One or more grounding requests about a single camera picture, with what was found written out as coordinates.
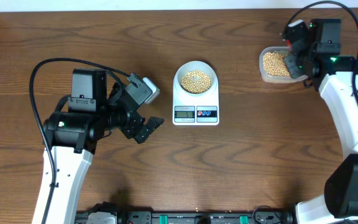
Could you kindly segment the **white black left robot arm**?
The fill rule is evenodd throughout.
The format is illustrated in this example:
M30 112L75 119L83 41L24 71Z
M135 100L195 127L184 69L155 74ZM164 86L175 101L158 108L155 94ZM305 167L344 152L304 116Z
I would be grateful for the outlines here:
M44 173L33 223L74 223L97 142L113 129L142 144L163 124L162 118L145 119L137 111L160 93L148 78L132 73L128 84L117 78L108 93L108 76L113 72L75 69L71 94L62 97L45 120Z

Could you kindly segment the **soybeans in bowl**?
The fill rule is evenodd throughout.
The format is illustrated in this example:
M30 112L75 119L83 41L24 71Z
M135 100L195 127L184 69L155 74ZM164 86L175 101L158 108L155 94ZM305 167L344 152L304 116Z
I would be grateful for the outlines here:
M192 94L204 93L211 87L210 77L201 70L186 72L181 79L181 87Z

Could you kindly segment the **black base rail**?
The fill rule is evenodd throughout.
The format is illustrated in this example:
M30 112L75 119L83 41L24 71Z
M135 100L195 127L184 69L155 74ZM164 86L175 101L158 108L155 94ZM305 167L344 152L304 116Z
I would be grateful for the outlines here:
M296 224L294 212L263 205L253 211L155 211L150 207L119 208L109 202L97 203L77 212L74 224Z

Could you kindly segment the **white digital kitchen scale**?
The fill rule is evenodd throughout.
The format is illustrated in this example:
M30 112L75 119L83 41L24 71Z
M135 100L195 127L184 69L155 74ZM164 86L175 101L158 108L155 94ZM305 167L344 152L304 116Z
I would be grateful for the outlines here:
M211 94L196 96L176 90L173 79L173 124L216 126L219 115L219 81L217 90Z

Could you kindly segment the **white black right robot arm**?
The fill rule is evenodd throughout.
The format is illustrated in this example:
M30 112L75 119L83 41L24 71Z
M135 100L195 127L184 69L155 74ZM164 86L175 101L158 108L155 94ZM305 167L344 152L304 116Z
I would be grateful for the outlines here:
M340 33L340 19L313 19L310 25L298 20L283 31L291 77L311 80L330 110L343 154L323 194L295 205L295 223L358 221L358 64L341 55Z

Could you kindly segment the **soybeans pile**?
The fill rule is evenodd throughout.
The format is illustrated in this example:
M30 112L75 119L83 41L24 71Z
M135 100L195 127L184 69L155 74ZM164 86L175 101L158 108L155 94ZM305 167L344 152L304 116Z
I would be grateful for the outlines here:
M285 65L286 54L267 52L262 57L264 70L271 76L289 77L290 73Z

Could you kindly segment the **red measuring scoop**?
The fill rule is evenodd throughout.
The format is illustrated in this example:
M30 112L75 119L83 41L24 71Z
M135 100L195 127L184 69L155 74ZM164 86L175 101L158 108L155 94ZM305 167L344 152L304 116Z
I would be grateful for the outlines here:
M292 51L292 45L291 42L289 40L286 40L286 44L288 45L289 49Z

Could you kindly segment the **grey round bowl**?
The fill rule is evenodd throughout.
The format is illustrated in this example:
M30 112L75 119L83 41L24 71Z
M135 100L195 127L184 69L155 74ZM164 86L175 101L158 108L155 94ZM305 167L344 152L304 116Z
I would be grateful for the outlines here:
M199 93L199 94L192 94L189 93L187 91L185 91L182 87L181 87L181 79L182 77L185 75L186 72L190 72L193 70L201 70L203 72L205 72L211 79L211 87L209 88L208 91L204 92L204 93ZM206 94L211 94L214 90L217 90L218 87L218 78L216 76L215 71L212 69L211 66L209 66L207 63L201 62L201 61L191 61L188 62L184 65L182 65L174 78L174 87L176 90L183 90L185 93L191 94L191 95L196 95L196 96L201 96L201 95L206 95Z

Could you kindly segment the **clear plastic soybean container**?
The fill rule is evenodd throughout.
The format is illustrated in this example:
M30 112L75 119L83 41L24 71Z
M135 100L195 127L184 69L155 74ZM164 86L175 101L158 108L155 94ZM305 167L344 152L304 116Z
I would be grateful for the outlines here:
M259 56L262 80L267 83L290 84L307 79L306 75L293 79L285 66L284 58L290 53L289 47L267 47Z

